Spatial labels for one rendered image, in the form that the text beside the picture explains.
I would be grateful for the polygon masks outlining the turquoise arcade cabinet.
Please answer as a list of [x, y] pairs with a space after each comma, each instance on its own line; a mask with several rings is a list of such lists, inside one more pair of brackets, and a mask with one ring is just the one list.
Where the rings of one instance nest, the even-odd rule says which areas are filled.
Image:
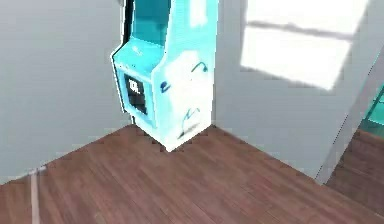
[[122, 111], [168, 151], [212, 123], [219, 0], [120, 0]]

